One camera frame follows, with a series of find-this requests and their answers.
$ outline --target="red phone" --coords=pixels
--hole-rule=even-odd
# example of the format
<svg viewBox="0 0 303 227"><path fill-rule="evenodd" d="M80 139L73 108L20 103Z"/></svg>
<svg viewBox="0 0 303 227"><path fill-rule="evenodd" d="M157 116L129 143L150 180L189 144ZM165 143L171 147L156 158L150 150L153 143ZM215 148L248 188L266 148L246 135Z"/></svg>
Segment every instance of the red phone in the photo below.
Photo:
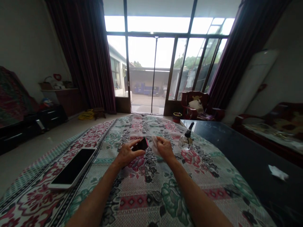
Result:
<svg viewBox="0 0 303 227"><path fill-rule="evenodd" d="M132 151L146 150L146 148L148 148L148 142L147 142L147 139L145 137L143 137L143 139L139 143L134 145L134 147L132 148Z"/></svg>

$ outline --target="wooden armchair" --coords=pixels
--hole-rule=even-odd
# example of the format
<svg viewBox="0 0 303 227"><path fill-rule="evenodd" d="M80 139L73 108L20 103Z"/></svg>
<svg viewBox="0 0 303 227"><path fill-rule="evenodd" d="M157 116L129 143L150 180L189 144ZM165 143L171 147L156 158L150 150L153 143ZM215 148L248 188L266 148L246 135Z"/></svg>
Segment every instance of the wooden armchair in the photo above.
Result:
<svg viewBox="0 0 303 227"><path fill-rule="evenodd" d="M268 114L261 117L250 114L241 114L237 116L235 118L235 122L232 125L232 128L245 135L246 137L250 138L251 140L255 141L256 143L262 145L263 147L269 149L270 151L276 153L277 155L294 163L295 165L303 167L303 155L293 151L291 148L278 144L273 140L267 139L262 135L254 133L253 131L245 128L245 126L243 125L243 121L245 119L258 118L262 119L264 121L264 124L267 124L271 127L276 127L275 120L279 119L280 121L285 122L284 125L280 126L281 128L278 129L279 131L292 130L293 128L295 128L294 123L298 124L298 122L300 122L302 124L300 120L297 121L295 119L295 117L297 117L297 114L299 114L300 116L303 115L303 103L281 102L276 105L273 110L271 110ZM295 132L293 137L299 140L303 140L302 131Z"/></svg>
<svg viewBox="0 0 303 227"><path fill-rule="evenodd" d="M194 108L188 106L189 102L200 99L204 109L203 114L199 114ZM218 108L208 108L209 95L200 91L182 92L181 105L183 107L183 118L187 120L210 120L221 121L225 116L225 110Z"/></svg>

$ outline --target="sky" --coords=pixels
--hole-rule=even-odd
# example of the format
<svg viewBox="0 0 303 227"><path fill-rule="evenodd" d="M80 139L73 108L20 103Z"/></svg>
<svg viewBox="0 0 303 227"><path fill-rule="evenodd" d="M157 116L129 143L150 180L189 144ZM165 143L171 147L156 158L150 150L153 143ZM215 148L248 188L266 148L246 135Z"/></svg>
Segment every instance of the sky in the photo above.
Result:
<svg viewBox="0 0 303 227"><path fill-rule="evenodd" d="M189 17L148 17L128 16L128 30L134 32L175 32L186 33L189 27ZM222 24L223 18L195 17L192 25L192 34L214 34L217 25ZM234 18L227 18L221 34L228 35L233 25ZM105 16L106 30L111 32L124 32L123 16ZM126 58L126 43L124 36L107 36L111 44L122 56ZM187 55L197 57L201 55L203 38L190 38ZM175 61L184 53L186 38L178 39ZM170 68L174 46L174 38L158 38L156 67ZM156 38L129 37L129 61L138 61L142 67L154 67Z"/></svg>

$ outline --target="yellow bag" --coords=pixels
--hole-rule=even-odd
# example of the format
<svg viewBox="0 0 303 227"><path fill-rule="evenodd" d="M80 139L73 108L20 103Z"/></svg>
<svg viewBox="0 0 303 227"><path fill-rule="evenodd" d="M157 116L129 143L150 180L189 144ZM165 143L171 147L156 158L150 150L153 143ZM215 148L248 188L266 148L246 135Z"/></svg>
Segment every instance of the yellow bag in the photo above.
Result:
<svg viewBox="0 0 303 227"><path fill-rule="evenodd" d="M94 112L92 109L89 109L83 113L81 113L78 117L79 120L91 120L94 118Z"/></svg>

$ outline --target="person's left hand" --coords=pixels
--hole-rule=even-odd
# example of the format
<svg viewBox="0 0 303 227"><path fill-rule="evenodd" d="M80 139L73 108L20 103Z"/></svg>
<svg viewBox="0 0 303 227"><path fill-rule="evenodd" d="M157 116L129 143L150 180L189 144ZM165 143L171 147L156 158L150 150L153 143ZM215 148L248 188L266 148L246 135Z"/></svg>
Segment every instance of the person's left hand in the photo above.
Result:
<svg viewBox="0 0 303 227"><path fill-rule="evenodd" d="M130 148L137 143L140 142L140 139L131 141L129 143L123 144L118 156L115 158L113 164L117 165L120 169L127 166L132 160L134 160L136 157L139 157L141 155L145 154L145 151L143 150L137 150L132 151Z"/></svg>

